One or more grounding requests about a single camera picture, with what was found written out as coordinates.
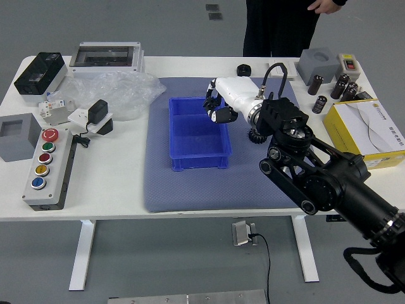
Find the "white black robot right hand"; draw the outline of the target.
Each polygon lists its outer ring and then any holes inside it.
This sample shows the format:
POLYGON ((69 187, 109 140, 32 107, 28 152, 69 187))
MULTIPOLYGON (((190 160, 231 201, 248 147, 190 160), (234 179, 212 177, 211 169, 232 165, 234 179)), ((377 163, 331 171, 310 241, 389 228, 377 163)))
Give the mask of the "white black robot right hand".
POLYGON ((203 108, 214 123, 234 122, 241 113, 255 127, 263 100, 264 89, 249 77, 220 77, 209 83, 203 108))

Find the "person's left hand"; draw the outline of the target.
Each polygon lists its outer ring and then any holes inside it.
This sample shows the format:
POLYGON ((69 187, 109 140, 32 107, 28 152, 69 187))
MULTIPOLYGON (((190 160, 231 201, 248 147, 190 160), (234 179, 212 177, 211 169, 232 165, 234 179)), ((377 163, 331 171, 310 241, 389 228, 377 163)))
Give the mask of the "person's left hand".
POLYGON ((313 11, 316 14, 332 14, 338 12, 342 6, 334 3, 332 0, 315 0, 307 8, 308 11, 313 11))

